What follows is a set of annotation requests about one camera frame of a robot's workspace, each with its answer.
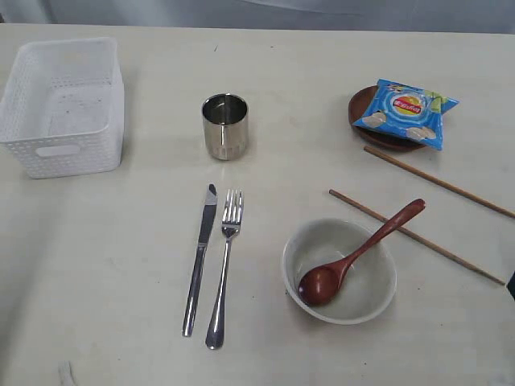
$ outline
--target butter knife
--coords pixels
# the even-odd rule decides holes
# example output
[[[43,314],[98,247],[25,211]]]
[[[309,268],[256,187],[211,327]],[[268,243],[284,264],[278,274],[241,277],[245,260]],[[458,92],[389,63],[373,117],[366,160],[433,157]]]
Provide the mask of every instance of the butter knife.
[[[208,247],[209,236],[211,235],[212,223],[216,215],[216,188],[209,184],[208,193],[202,212],[202,224],[200,225],[199,242],[196,247],[195,264],[193,265],[192,282],[187,295],[186,312],[183,322],[183,336],[192,336],[193,324],[195,323],[196,304],[199,301],[200,282],[202,280],[202,267],[204,256]]]

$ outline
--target chopsticks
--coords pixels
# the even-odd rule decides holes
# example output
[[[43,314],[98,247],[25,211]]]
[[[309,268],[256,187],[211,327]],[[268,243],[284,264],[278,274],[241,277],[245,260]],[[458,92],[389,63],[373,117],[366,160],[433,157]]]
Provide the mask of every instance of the chopsticks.
[[[348,203],[348,204],[354,206],[355,208],[359,209],[360,211],[366,213],[367,215],[373,217],[376,220],[379,220],[383,223],[388,221],[388,219],[386,217],[380,215],[379,213],[374,212],[372,209],[367,208],[365,205],[361,205],[360,203],[354,201],[353,199],[350,199],[349,197],[342,195],[338,191],[334,191],[334,190],[330,189],[329,194],[336,197],[337,199],[341,199],[345,203]],[[455,263],[458,263],[459,265],[465,267],[466,269],[470,269],[471,271],[478,273],[479,275],[484,276],[484,277],[490,279],[491,281],[496,282],[497,284],[506,285],[506,283],[504,281],[502,281],[501,279],[491,275],[490,273],[488,273],[486,271],[483,271],[481,268],[475,266],[472,263],[469,263],[468,261],[462,259],[461,257],[456,256],[454,253],[447,251],[446,249],[444,249],[444,248],[438,246],[437,244],[429,241],[428,239],[418,235],[417,233],[414,233],[404,227],[400,227],[398,229],[398,231],[402,232],[405,235],[411,237],[412,239],[418,241],[420,244],[424,244],[428,248],[434,250],[435,252],[440,253],[441,255],[445,256],[447,259],[452,260]]]
[[[464,191],[463,189],[459,187],[455,187],[454,185],[451,185],[450,183],[446,183],[445,181],[442,181],[441,179],[437,179],[436,177],[433,177],[432,175],[429,175],[427,173],[424,173],[423,171],[416,169],[410,165],[405,164],[404,162],[398,161],[397,159],[390,157],[387,154],[384,154],[382,151],[378,149],[374,149],[370,146],[365,146],[363,148],[364,151],[367,153],[370,153],[372,155],[375,155],[376,157],[379,157],[395,166],[398,166],[404,170],[409,171],[410,173],[413,173],[414,175],[417,175],[418,177],[422,177],[423,179],[426,179],[427,181],[431,181],[432,183],[435,183],[437,185],[440,185],[441,187],[444,187],[448,189],[449,191],[454,191],[458,195],[462,195],[463,197],[467,199],[471,199],[472,201],[476,203],[480,203],[481,205],[488,207],[492,209],[493,211],[497,211],[501,213],[502,215],[511,217],[515,219],[515,212],[509,211],[507,209],[504,209],[503,207],[498,207],[496,204],[491,203],[487,201],[486,199],[482,199],[478,197],[477,195],[473,195],[472,193],[469,193],[467,191]]]

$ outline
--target white table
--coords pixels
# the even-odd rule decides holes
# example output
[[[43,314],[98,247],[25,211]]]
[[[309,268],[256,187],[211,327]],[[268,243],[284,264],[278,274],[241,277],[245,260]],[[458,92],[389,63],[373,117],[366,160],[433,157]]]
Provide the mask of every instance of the white table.
[[[2,384],[57,385],[62,359],[80,386],[515,383],[508,291],[401,234],[386,241],[398,291],[372,322],[314,320],[285,295],[279,271],[305,221],[378,227],[334,188],[385,215],[423,197],[409,228],[509,279],[513,220],[366,154],[347,103],[379,77],[459,99],[443,152],[397,157],[513,209],[515,36],[1,25],[0,84],[23,43],[106,35],[119,42],[126,84],[120,168],[30,180],[0,152]],[[226,91],[250,109],[252,145],[235,162],[208,156],[200,120],[204,98]],[[220,196],[246,193],[215,352],[204,337],[220,214],[193,337],[180,332],[211,182]]]

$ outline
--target basket handle hole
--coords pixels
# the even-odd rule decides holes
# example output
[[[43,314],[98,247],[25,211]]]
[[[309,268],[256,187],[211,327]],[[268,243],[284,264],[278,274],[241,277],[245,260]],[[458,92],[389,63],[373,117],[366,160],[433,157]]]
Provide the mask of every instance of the basket handle hole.
[[[72,155],[79,153],[79,151],[80,147],[77,145],[48,146],[35,150],[36,154],[43,158],[55,157],[56,155]]]

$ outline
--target wooden plate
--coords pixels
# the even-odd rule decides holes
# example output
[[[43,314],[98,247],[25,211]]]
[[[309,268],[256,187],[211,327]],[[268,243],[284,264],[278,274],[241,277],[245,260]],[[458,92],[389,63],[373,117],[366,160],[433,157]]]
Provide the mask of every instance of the wooden plate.
[[[397,138],[387,134],[376,133],[355,126],[352,123],[361,118],[367,107],[369,107],[373,96],[376,94],[377,86],[370,86],[358,91],[348,103],[348,122],[356,133],[367,142],[395,151],[413,151],[425,147],[422,143],[410,141],[409,139]]]

